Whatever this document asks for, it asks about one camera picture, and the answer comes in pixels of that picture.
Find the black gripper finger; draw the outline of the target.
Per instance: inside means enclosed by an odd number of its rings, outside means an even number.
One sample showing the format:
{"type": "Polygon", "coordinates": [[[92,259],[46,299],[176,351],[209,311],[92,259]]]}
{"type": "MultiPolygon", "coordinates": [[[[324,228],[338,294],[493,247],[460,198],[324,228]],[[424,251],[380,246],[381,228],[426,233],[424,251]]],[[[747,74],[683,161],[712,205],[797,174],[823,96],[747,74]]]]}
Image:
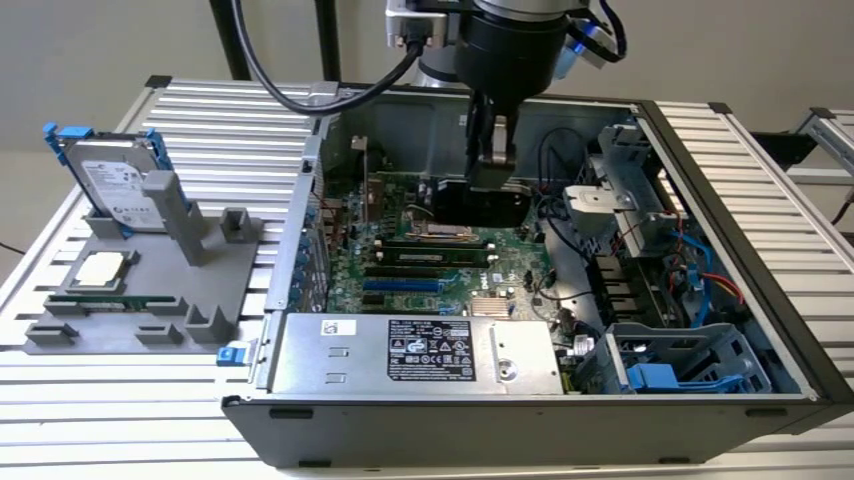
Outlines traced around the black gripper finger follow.
{"type": "Polygon", "coordinates": [[[516,118],[485,114],[477,134],[476,187],[498,189],[516,167],[516,149],[513,144],[516,118]]]}

